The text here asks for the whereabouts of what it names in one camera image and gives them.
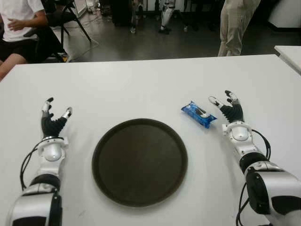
chair leg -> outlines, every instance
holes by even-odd
[[[84,29],[83,25],[81,25],[80,21],[77,19],[77,17],[75,18],[75,21],[79,24],[80,28],[82,29],[82,31],[85,33],[86,37],[89,39],[89,41],[91,41],[91,38],[89,37],[89,35],[87,34],[86,30]]]
[[[61,44],[64,46],[64,29],[63,26],[61,26]]]
[[[67,29],[64,26],[62,26],[62,28],[67,33],[67,35],[70,35],[69,32],[67,31]]]

wall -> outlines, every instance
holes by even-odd
[[[273,9],[269,22],[278,28],[301,27],[301,0],[281,0]]]

blue package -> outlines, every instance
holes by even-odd
[[[199,108],[193,101],[191,101],[187,106],[182,107],[181,110],[186,112],[207,129],[210,127],[210,122],[217,119],[213,115]]]

black shorts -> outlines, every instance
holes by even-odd
[[[35,61],[37,41],[26,39],[22,41],[7,42],[0,40],[0,60],[5,61],[12,53],[23,56],[26,61]]]

gray floor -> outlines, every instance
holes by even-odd
[[[154,17],[146,18],[136,34],[131,34],[127,27],[115,27],[109,17],[101,17],[99,13],[87,13],[81,21],[99,45],[73,62],[215,57],[220,45],[218,29],[210,31],[206,21],[200,23],[199,31],[190,27],[185,33],[181,21],[172,18],[169,35],[158,33],[160,21]],[[267,26],[251,24],[245,33],[242,55],[275,54],[275,45],[300,44],[297,32],[275,32]]]

